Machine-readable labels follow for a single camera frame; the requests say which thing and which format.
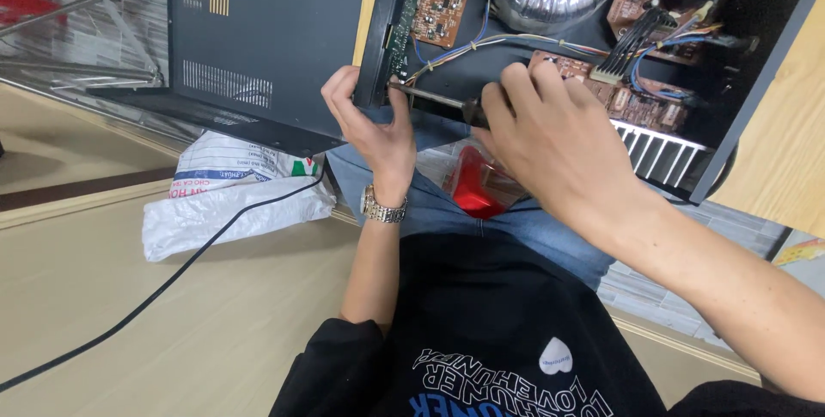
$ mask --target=person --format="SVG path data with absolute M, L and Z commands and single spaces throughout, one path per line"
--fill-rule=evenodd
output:
M 342 68 L 322 95 L 349 142 L 328 160 L 363 230 L 341 313 L 271 415 L 825 412 L 825 300 L 637 179 L 578 80 L 512 64 L 484 87 L 490 130 L 473 135 L 535 199 L 477 221 L 415 170 L 419 140 L 466 126 L 424 116 L 414 133 L 392 89 L 392 119 L 374 122 L 351 102 L 358 74 Z M 365 188 L 369 219 L 353 205 Z M 595 294 L 616 259 L 687 300 L 781 393 L 707 383 L 666 410 Z

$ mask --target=jeans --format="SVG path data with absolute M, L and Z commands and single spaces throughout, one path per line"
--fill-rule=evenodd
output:
M 412 110 L 412 126 L 418 151 L 454 143 L 469 135 L 469 126 L 419 110 Z M 392 109 L 384 106 L 368 111 L 374 122 L 389 123 Z M 372 171 L 352 145 L 327 152 L 327 160 L 359 225 L 365 221 L 358 204 L 364 187 L 372 183 Z M 407 216 L 401 223 L 401 236 L 416 233 L 462 233 L 489 238 L 509 235 L 571 272 L 595 290 L 615 259 L 587 243 L 567 225 L 541 209 L 535 199 L 521 201 L 504 214 L 489 220 L 467 215 L 452 198 L 418 170 L 407 192 Z

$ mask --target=wooden floor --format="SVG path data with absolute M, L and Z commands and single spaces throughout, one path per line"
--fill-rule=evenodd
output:
M 0 381 L 102 333 L 180 267 L 188 254 L 143 259 L 143 204 L 161 197 L 0 230 Z M 265 415 L 336 315 L 358 232 L 326 219 L 211 248 L 123 331 L 0 394 L 0 415 Z

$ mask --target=black cable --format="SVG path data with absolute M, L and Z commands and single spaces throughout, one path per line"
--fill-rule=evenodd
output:
M 235 214 L 235 216 L 232 217 L 232 219 L 229 220 L 229 222 L 227 222 L 222 227 L 222 229 L 218 230 L 218 232 L 215 233 L 214 236 L 212 238 L 210 238 L 209 241 L 206 242 L 206 244 L 201 246 L 201 249 L 198 249 L 198 251 L 195 254 L 192 254 L 192 257 L 189 258 L 189 260 L 186 261 L 185 264 L 180 266 L 180 268 L 177 270 L 177 272 L 175 272 L 174 275 L 169 277 L 169 279 L 165 283 L 163 283 L 163 285 L 161 285 L 160 288 L 155 290 L 155 292 L 152 293 L 152 295 L 150 297 L 146 298 L 146 300 L 144 302 L 140 303 L 140 306 L 135 308 L 135 310 L 131 311 L 129 313 L 129 315 L 124 317 L 120 322 L 117 323 L 117 325 L 115 325 L 112 328 L 109 328 L 106 332 L 104 332 L 103 334 L 98 336 L 98 338 L 94 338 L 91 341 L 85 343 L 84 345 L 79 346 L 77 348 L 74 348 L 73 350 L 69 351 L 68 353 L 66 353 L 62 356 L 59 356 L 55 359 L 52 359 L 52 360 L 48 361 L 47 363 L 45 363 L 43 365 L 40 365 L 36 368 L 33 368 L 29 371 L 23 372 L 22 374 L 18 375 L 15 378 L 12 378 L 11 380 L 6 380 L 3 383 L 0 383 L 0 393 L 4 392 L 5 390 L 8 390 L 9 388 L 11 388 L 13 386 L 20 385 L 23 381 L 29 380 L 30 378 L 37 377 L 39 374 L 43 373 L 44 371 L 55 368 L 58 365 L 66 362 L 69 359 L 75 358 L 78 355 L 80 355 L 82 353 L 85 353 L 89 349 L 92 349 L 95 346 L 98 346 L 98 344 L 103 343 L 104 341 L 106 341 L 112 335 L 119 332 L 123 327 L 126 327 L 127 325 L 129 325 L 129 322 L 134 320 L 135 317 L 137 317 L 150 304 L 152 304 L 152 301 L 154 301 L 155 299 L 158 298 L 158 296 L 163 294 L 163 292 L 166 291 L 166 289 L 169 288 L 181 275 L 183 275 L 183 273 L 186 272 L 186 270 L 189 268 L 189 266 L 191 266 L 192 263 L 194 263 L 201 256 L 201 254 L 204 253 L 204 251 L 206 251 L 210 246 L 212 246 L 212 243 L 214 243 L 218 238 L 220 238 L 220 236 L 229 227 L 231 227 L 232 224 L 234 224 L 235 221 L 237 221 L 238 218 L 241 215 L 243 215 L 243 213 L 245 213 L 246 211 L 253 210 L 256 207 L 260 207 L 262 205 L 267 205 L 267 204 L 272 204 L 272 203 L 275 203 L 275 202 L 278 202 L 278 201 L 283 201 L 288 197 L 297 195 L 301 191 L 309 190 L 310 188 L 312 188 L 312 187 L 316 186 L 318 183 L 320 183 L 321 180 L 323 180 L 323 179 L 324 179 L 324 168 L 321 168 L 321 176 L 318 177 L 317 180 L 315 180 L 312 183 L 308 184 L 306 187 L 299 188 L 295 191 L 292 191 L 292 192 L 287 193 L 283 196 L 274 198 L 272 200 L 263 201 L 263 202 L 259 202 L 259 203 L 256 203 L 256 204 L 253 204 L 253 205 L 248 205 L 248 206 L 244 207 L 242 210 L 238 211 L 238 213 Z
M 727 177 L 730 175 L 730 171 L 733 170 L 733 165 L 736 163 L 736 155 L 738 152 L 739 143 L 737 142 L 733 150 L 731 150 L 730 155 L 727 156 L 727 161 L 725 161 L 719 176 L 714 181 L 714 184 L 710 186 L 710 190 L 708 190 L 708 195 L 705 196 L 705 199 L 713 196 L 724 185 L 725 181 L 727 181 Z M 684 200 L 667 200 L 667 202 L 673 205 L 693 205 L 690 201 Z

